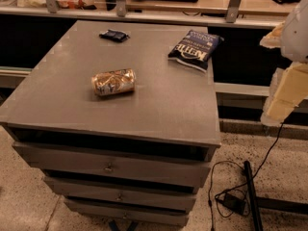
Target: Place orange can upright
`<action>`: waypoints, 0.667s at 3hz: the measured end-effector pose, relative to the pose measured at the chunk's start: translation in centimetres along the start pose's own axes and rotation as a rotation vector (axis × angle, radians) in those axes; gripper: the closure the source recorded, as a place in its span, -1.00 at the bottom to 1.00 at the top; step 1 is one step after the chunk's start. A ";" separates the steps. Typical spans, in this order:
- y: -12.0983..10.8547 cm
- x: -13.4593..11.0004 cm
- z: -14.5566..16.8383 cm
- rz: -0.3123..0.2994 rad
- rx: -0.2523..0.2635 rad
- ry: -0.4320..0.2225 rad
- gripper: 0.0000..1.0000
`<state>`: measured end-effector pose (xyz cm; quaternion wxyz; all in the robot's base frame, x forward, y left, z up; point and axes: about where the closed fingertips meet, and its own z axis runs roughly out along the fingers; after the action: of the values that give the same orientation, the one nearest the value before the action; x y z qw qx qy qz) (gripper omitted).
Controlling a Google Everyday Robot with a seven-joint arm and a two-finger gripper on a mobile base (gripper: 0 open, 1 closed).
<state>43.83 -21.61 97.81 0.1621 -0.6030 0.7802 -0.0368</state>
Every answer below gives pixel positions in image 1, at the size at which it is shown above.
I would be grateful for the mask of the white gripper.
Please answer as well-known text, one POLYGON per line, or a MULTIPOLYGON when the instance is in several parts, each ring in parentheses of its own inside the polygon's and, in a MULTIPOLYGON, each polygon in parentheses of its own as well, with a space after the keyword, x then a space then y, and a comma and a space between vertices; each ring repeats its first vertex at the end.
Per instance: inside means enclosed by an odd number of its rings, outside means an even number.
POLYGON ((275 70, 261 115, 264 125, 278 126, 308 96, 308 64, 302 64, 308 63, 308 0, 300 0, 285 23, 262 37, 260 45, 281 47, 282 56, 293 61, 275 70))

